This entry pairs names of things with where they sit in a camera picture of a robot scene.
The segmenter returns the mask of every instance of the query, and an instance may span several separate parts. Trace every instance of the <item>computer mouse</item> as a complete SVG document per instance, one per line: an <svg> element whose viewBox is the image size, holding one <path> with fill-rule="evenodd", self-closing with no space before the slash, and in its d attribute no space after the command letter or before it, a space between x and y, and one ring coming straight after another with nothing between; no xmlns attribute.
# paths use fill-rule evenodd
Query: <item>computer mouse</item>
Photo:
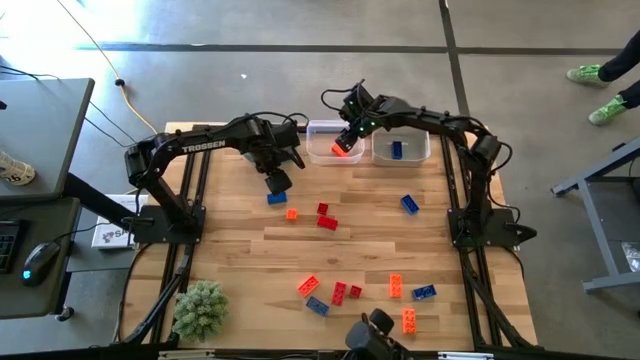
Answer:
<svg viewBox="0 0 640 360"><path fill-rule="evenodd" d="M24 262L22 269L22 284L24 286L38 286L49 275L51 265L58 258L60 245L56 242L42 243L33 248Z"/></svg>

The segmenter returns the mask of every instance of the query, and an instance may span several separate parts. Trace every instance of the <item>sneaker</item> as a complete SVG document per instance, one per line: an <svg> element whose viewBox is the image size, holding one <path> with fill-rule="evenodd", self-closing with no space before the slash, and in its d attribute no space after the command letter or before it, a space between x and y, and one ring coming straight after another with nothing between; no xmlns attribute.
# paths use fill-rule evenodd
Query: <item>sneaker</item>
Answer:
<svg viewBox="0 0 640 360"><path fill-rule="evenodd" d="M607 105L591 113L591 115L589 115L589 121L596 126L607 125L613 121L614 117L629 110L622 105L624 103L625 101L622 99L622 96L616 95Z"/></svg>
<svg viewBox="0 0 640 360"><path fill-rule="evenodd" d="M577 69L569 70L567 72L567 79L581 85L607 87L609 86L609 83L600 80L598 77L598 71L600 71L600 68L600 65L580 66Z"/></svg>

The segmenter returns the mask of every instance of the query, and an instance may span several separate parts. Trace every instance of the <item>wooden table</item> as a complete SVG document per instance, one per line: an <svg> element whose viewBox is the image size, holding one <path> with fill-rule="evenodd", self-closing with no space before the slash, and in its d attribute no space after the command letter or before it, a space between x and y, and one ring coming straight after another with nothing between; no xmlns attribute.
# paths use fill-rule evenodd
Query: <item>wooden table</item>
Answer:
<svg viewBox="0 0 640 360"><path fill-rule="evenodd" d="M193 125L169 123L166 130L190 130ZM472 349L460 260L451 246L445 216L450 204L438 137L431 137L431 157L420 168L376 167L369 146L359 164L347 167L312 164L304 140L298 151L307 168L283 166L293 187L287 191L288 202L279 206L267 205L264 175L236 150L212 153L204 197L207 220L190 282L220 282L230 298L230 315L223 334L188 346L344 349L345 336L360 314L378 307L396 321L391 335L411 350ZM164 175L176 193L185 159L176 158ZM493 196L503 201L499 179L491 185ZM415 216L400 205L406 194L420 206ZM316 226L319 202L328 203L329 215L338 220L335 232ZM296 222L285 220L285 209L290 207L298 209ZM125 336L158 296L167 248L150 247L133 271L123 319ZM522 336L535 343L518 263L504 249L486 252L497 303ZM403 275L402 299L389 298L392 272ZM342 306L331 307L327 318L320 317L297 292L312 274L320 280L313 296L327 304L336 281L362 287L362 297L346 298ZM427 284L435 285L437 295L412 301L411 290ZM479 299L478 303L483 333L489 339L486 311ZM417 334L412 336L402 334L401 312L407 307L416 309ZM163 340L171 327L173 301L166 315Z"/></svg>

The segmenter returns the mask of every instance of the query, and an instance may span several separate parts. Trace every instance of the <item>lego brick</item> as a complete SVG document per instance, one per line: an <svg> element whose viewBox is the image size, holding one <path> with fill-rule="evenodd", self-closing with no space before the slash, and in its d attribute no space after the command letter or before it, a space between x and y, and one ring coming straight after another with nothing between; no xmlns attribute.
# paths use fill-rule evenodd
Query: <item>lego brick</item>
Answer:
<svg viewBox="0 0 640 360"><path fill-rule="evenodd" d="M424 300L426 298L430 298L436 295L436 288L433 285L423 286L421 288L414 289L411 291L413 295L413 300Z"/></svg>
<svg viewBox="0 0 640 360"><path fill-rule="evenodd" d="M318 204L318 214L327 215L327 211L328 210L329 210L329 205L327 205L325 203L319 203Z"/></svg>
<svg viewBox="0 0 640 360"><path fill-rule="evenodd" d="M331 151L338 156L347 156L347 153L342 151L342 149L340 149L340 146L338 146L338 144L333 144L333 146L331 147Z"/></svg>
<svg viewBox="0 0 640 360"><path fill-rule="evenodd" d="M323 228L327 228L327 229L331 229L331 230L336 230L336 228L338 227L338 221L326 216L318 216L318 222L317 225Z"/></svg>
<svg viewBox="0 0 640 360"><path fill-rule="evenodd" d="M307 295L311 294L311 292L318 287L320 281L316 279L315 276L311 275L300 287L298 288L298 292L303 297L307 297Z"/></svg>
<svg viewBox="0 0 640 360"><path fill-rule="evenodd" d="M320 316L327 316L329 313L329 305L314 298L313 296L307 301L307 307Z"/></svg>
<svg viewBox="0 0 640 360"><path fill-rule="evenodd" d="M413 201L410 195L403 197L400 200L400 203L402 203L402 207L404 207L404 209L407 210L409 215L413 215L417 213L418 210L420 210L420 208L418 207L418 204L416 204L416 202Z"/></svg>
<svg viewBox="0 0 640 360"><path fill-rule="evenodd" d="M267 195L267 203L269 205L282 204L287 202L287 193L284 191L278 195L268 194Z"/></svg>
<svg viewBox="0 0 640 360"><path fill-rule="evenodd" d="M344 300L344 295L347 290L347 284L341 283L339 281L336 282L336 286L333 288L333 296L331 297L331 303L333 305L342 305L342 301Z"/></svg>
<svg viewBox="0 0 640 360"><path fill-rule="evenodd" d="M400 141L391 143L391 158L393 160L402 160L402 143Z"/></svg>
<svg viewBox="0 0 640 360"><path fill-rule="evenodd" d="M351 291L349 291L349 297L354 299L359 299L360 293L362 293L362 288L359 288L355 285L351 285Z"/></svg>
<svg viewBox="0 0 640 360"><path fill-rule="evenodd" d="M296 209L287 209L287 220L296 220L298 218L298 210Z"/></svg>
<svg viewBox="0 0 640 360"><path fill-rule="evenodd" d="M402 309L402 333L416 333L416 310Z"/></svg>
<svg viewBox="0 0 640 360"><path fill-rule="evenodd" d="M389 296L393 298L402 297L402 275L391 274L389 277Z"/></svg>

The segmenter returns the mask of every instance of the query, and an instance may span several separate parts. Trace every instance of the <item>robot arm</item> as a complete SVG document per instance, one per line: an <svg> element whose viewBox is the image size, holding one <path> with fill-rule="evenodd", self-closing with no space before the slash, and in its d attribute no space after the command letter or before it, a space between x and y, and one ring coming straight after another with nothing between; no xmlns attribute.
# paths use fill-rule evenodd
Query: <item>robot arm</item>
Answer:
<svg viewBox="0 0 640 360"><path fill-rule="evenodd" d="M458 155L471 173L468 204L457 214L453 214L454 219L450 219L456 223L456 226L451 226L451 230L452 240L457 247L486 245L485 240L491 239L485 236L485 230L493 227L504 228L503 233L494 233L493 237L497 235L498 238L513 238L508 233L516 232L516 240L512 241L515 244L509 246L535 236L535 231L530 228L516 224L504 226L506 223L513 223L513 218L509 217L510 211L492 210L488 198L489 181L493 175L491 167L502 143L479 121L470 117L451 116L447 112L429 111L424 107L411 107L406 101L392 96L379 95L373 98L361 83L356 84L344 99L339 114L349 123L349 127L336 139L343 151L351 150L358 138L365 138L377 129L389 131L403 126L444 135L454 143ZM471 148L467 144L466 132L473 133L477 138ZM498 216L494 216L494 221L490 223L494 214Z"/></svg>
<svg viewBox="0 0 640 360"><path fill-rule="evenodd" d="M231 147L241 154L251 154L256 170L267 175L265 181L269 190L274 194L281 193L292 185L287 174L279 168L281 163L293 160L299 168L304 168L304 162L295 150L300 145L297 123L291 118L287 120L273 126L255 114L248 114L215 130L158 134L127 150L125 163L129 183L149 191L160 203L170 224L192 228L195 218L189 206L173 193L162 175L177 156Z"/></svg>

